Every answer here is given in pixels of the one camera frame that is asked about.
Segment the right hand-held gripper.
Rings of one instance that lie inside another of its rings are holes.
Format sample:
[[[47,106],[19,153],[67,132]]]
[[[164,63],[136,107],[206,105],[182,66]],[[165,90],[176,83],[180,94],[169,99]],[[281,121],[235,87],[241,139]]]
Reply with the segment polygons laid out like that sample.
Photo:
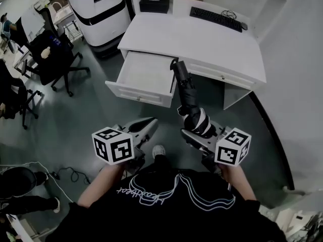
[[[177,112],[180,116],[187,116],[186,107],[179,106]],[[211,147],[210,153],[203,155],[202,164],[211,173],[220,173],[219,165],[239,166],[249,152],[252,136],[238,128],[225,128],[216,138],[196,135],[188,130],[181,129],[184,140],[194,147]]]

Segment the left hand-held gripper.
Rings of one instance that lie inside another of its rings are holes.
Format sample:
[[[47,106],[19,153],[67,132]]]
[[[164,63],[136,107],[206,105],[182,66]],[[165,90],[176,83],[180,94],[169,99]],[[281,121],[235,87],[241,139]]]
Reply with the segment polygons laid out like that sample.
[[[106,127],[92,134],[95,156],[108,165],[125,165],[128,173],[137,173],[145,164],[141,146],[158,128],[154,117],[140,118],[122,127]]]

